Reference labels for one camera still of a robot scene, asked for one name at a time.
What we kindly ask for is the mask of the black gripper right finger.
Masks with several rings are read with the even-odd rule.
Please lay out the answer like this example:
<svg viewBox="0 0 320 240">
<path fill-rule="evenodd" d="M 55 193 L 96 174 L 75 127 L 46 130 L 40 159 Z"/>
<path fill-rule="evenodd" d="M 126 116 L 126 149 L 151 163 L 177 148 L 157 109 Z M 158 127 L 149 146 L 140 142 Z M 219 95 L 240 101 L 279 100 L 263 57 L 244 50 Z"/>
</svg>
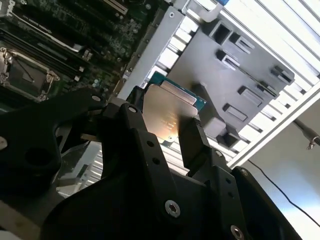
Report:
<svg viewBox="0 0 320 240">
<path fill-rule="evenodd" d="M 210 146 L 200 120 L 185 118 L 179 144 L 187 176 L 206 185 L 205 210 L 217 240 L 299 240 L 301 237 L 253 175 L 230 169 L 224 155 Z"/>
</svg>

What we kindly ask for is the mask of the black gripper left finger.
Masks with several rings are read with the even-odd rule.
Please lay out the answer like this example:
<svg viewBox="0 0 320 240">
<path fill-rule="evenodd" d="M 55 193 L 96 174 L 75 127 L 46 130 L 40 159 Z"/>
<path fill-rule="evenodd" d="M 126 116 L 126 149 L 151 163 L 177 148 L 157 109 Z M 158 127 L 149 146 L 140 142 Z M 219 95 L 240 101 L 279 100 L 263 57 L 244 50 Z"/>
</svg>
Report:
<svg viewBox="0 0 320 240">
<path fill-rule="evenodd" d="M 62 166 L 61 151 L 76 146 L 86 130 L 102 144 L 107 175 L 101 180 L 138 179 L 157 210 L 180 216 L 177 185 L 140 108 L 120 99 L 104 103 L 91 89 L 1 115 L 6 146 L 0 151 L 0 199 L 27 217 L 60 204 L 50 190 Z"/>
</svg>

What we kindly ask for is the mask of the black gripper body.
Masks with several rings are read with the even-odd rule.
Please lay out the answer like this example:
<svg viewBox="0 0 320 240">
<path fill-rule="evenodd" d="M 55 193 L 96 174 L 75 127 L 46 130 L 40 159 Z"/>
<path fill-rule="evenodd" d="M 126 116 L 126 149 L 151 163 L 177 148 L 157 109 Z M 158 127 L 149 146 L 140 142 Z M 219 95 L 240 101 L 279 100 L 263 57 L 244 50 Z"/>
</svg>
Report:
<svg viewBox="0 0 320 240">
<path fill-rule="evenodd" d="M 231 224 L 203 183 L 172 174 L 180 216 L 156 209 L 139 179 L 103 179 L 66 198 L 46 218 L 43 240 L 230 240 Z"/>
</svg>

